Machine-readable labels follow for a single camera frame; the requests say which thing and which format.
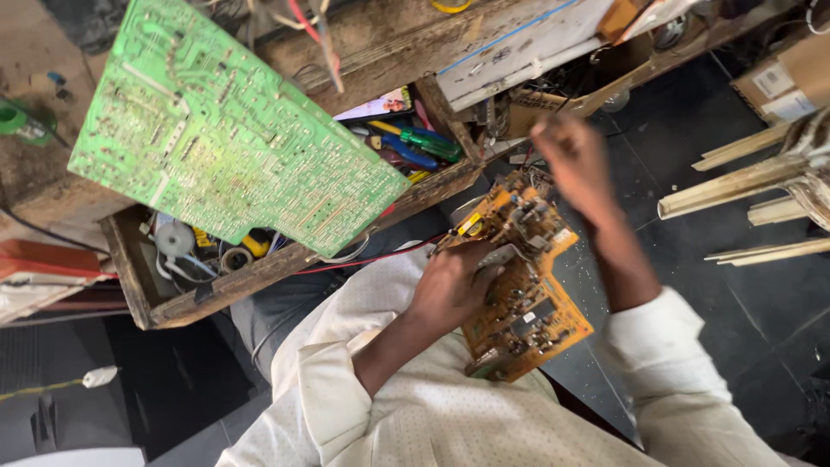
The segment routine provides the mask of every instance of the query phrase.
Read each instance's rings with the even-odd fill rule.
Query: green circuit board
[[[70,172],[230,243],[331,257],[409,181],[182,0],[133,0]]]

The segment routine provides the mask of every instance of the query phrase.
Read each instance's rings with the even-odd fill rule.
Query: green screwdriver handle
[[[448,162],[458,162],[461,156],[460,145],[448,142],[441,137],[416,133],[412,128],[402,128],[399,137],[401,141],[413,144]]]

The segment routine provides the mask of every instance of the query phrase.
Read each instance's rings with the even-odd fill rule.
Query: blue screwdriver handle
[[[425,170],[434,171],[438,168],[438,163],[430,157],[426,157],[425,155],[420,155],[417,152],[409,149],[403,141],[401,141],[397,136],[392,134],[383,135],[380,139],[380,142],[387,146],[392,146],[392,149],[395,150],[398,154],[401,155],[404,159],[412,162],[415,165],[420,165]]]

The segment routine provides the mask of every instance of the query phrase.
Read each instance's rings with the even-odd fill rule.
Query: shirt cuff
[[[703,325],[679,293],[664,287],[654,300],[608,317],[603,347],[635,400],[708,392],[731,401],[697,340]]]
[[[354,375],[346,342],[326,342],[297,351],[305,424],[327,465],[364,435],[372,398]]]

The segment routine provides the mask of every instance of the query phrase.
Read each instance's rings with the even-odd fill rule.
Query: smartphone
[[[350,111],[345,111],[340,115],[334,116],[334,119],[344,124],[359,123],[408,114],[412,113],[413,110],[413,100],[409,95],[409,88],[407,86],[401,86],[377,99],[373,99]]]

